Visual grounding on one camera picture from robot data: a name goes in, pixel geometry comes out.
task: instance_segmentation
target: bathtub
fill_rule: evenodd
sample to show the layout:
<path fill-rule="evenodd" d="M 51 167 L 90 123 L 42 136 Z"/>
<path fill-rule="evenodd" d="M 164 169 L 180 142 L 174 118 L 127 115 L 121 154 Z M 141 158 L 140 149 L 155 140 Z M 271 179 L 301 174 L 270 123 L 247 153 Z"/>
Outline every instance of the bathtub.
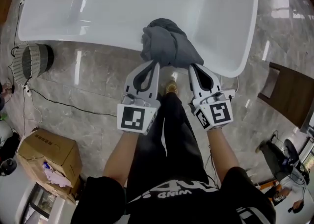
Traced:
<path fill-rule="evenodd" d="M 204 66 L 238 76 L 250 51 L 258 0 L 26 0 L 22 41 L 65 40 L 142 50 L 142 29 L 168 18 L 185 31 Z"/>

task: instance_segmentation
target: leg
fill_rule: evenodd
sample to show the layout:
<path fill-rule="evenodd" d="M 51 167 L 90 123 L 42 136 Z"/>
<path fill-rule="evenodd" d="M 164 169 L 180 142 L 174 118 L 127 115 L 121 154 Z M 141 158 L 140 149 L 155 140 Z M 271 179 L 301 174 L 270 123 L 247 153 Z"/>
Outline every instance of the leg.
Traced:
<path fill-rule="evenodd" d="M 201 152 L 180 99 L 175 93 L 163 97 L 164 134 L 172 173 L 208 183 Z"/>
<path fill-rule="evenodd" d="M 127 186 L 127 201 L 131 201 L 165 178 L 166 152 L 161 143 L 163 114 L 159 113 L 146 136 L 139 136 L 130 169 Z"/>
<path fill-rule="evenodd" d="M 288 176 L 288 171 L 282 165 L 286 157 L 277 146 L 267 141 L 260 146 L 260 150 L 264 154 L 271 173 L 279 182 Z"/>

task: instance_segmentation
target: shoe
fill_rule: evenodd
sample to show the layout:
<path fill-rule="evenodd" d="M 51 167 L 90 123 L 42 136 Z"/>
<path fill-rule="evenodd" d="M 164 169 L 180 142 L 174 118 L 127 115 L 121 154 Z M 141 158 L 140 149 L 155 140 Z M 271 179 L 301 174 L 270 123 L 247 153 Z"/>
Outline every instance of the shoe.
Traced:
<path fill-rule="evenodd" d="M 178 86 L 177 86 L 175 81 L 170 81 L 166 85 L 166 94 L 168 94 L 170 92 L 175 93 L 176 95 L 178 95 Z"/>
<path fill-rule="evenodd" d="M 259 144 L 259 146 L 255 149 L 255 153 L 259 153 L 260 151 L 261 151 L 261 149 L 260 149 L 260 147 L 262 146 L 262 145 L 264 145 L 264 144 L 266 144 L 266 140 L 263 140 L 260 144 Z"/>

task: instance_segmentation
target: marble floor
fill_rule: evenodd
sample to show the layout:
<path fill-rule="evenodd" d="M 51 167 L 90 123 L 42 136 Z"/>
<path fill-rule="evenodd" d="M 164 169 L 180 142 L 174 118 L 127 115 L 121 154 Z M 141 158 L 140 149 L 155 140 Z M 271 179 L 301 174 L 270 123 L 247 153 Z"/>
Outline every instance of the marble floor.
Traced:
<path fill-rule="evenodd" d="M 2 27 L 0 50 L 0 80 L 12 74 L 7 66 L 12 62 L 14 32 L 18 18 L 18 3 L 13 0 L 6 24 Z M 47 98 L 75 105 L 85 110 L 116 114 L 127 74 L 143 61 L 139 52 L 104 45 L 78 42 L 46 41 L 55 53 L 51 70 L 32 81 L 30 86 Z M 261 182 L 271 178 L 270 170 L 261 153 L 255 148 L 278 130 L 281 140 L 289 137 L 301 148 L 305 136 L 281 114 L 257 99 L 268 75 L 270 61 L 289 67 L 314 78 L 314 9 L 309 0 L 259 0 L 258 15 L 250 56 L 239 76 L 239 89 L 233 100 L 234 122 L 223 132 L 236 153 L 240 165 L 250 170 L 252 180 Z M 185 70 L 162 69 L 161 84 L 170 78 L 177 81 L 180 98 L 193 127 L 204 163 L 209 157 L 206 133 L 195 119 L 187 103 L 192 94 Z M 237 80 L 222 78 L 224 88 L 236 88 Z M 26 133 L 36 126 L 74 139 L 79 144 L 84 176 L 100 176 L 121 132 L 116 130 L 116 119 L 80 112 L 53 104 L 33 94 L 34 105 L 43 116 L 40 120 L 29 97 L 25 98 Z M 5 110 L 20 134 L 24 133 L 23 93 L 16 93 L 5 105 Z M 206 171 L 213 175 L 210 164 Z"/>

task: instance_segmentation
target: black t-shirt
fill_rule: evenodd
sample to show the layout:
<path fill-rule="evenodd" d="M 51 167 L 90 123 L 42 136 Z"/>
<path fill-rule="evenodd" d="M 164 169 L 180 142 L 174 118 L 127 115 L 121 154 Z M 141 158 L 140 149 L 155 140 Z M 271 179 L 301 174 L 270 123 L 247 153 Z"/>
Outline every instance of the black t-shirt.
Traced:
<path fill-rule="evenodd" d="M 276 220 L 268 198 L 254 187 L 243 169 L 232 168 L 220 190 L 174 176 L 128 203 L 118 182 L 89 177 L 71 223 L 114 223 L 123 214 L 131 214 L 130 224 L 274 224 Z"/>

